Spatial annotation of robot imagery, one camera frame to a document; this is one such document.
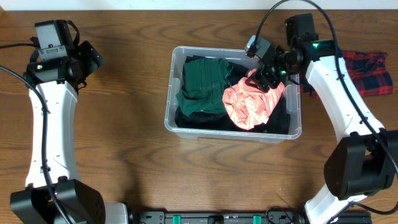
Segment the pink garment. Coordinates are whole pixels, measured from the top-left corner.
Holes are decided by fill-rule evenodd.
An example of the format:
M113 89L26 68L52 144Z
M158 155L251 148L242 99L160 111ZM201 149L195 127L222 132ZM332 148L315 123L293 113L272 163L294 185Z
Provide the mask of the pink garment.
M283 83L268 91L260 90L251 84L254 84L252 79L242 77L237 84L225 89L222 98L231 121L244 130L267 124L285 90Z

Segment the black garment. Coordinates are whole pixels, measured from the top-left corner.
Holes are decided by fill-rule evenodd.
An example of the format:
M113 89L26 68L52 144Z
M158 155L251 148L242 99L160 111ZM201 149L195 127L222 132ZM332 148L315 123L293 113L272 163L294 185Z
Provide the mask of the black garment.
M257 133L288 134L290 127L290 115L287 112L286 99L281 97L266 124L255 126Z
M205 57L199 57L196 55L192 57L187 57L185 63L199 58ZM238 81L246 75L246 73L248 72L248 68L233 62L229 63L233 66L231 75L228 77L229 87L231 87L237 84ZM178 107L175 112L175 123L179 128L240 131L240 129L231 121L226 111L224 113L215 114L199 112L192 113L190 116L185 116L182 113L180 107Z

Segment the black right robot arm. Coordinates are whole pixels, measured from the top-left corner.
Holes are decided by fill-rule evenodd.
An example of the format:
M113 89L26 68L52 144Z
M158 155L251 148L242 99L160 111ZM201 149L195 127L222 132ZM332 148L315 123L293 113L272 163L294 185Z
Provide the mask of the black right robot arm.
M391 187L397 175L397 132L374 117L351 81L336 40L320 40L311 14L285 21L288 50L253 35L246 54L259 59L256 88L269 91L302 75L316 91L332 122L337 146L323 168L320 191L308 200L298 223L366 223L346 210Z

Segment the red plaid shirt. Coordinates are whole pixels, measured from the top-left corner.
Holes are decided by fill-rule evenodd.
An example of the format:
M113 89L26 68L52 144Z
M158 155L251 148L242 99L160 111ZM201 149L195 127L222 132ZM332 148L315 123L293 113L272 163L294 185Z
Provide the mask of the red plaid shirt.
M393 82L386 68L386 52L343 50L346 68L361 96L390 95Z

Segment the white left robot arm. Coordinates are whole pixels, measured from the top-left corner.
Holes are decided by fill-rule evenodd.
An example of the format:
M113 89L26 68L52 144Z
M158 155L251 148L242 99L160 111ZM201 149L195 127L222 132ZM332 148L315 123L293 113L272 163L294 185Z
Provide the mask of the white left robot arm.
M34 128L25 190L11 194L22 223L130 223L123 203L106 203L80 180L75 158L74 114L80 84L104 65L88 42L42 46L20 77L29 88Z

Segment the dark green garment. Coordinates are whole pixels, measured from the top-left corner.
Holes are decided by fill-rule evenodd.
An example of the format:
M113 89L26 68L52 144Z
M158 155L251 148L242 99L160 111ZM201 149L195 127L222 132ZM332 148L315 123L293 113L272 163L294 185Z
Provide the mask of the dark green garment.
M199 58L183 66L182 89L176 98L182 113L224 113L223 93L233 66L223 58Z

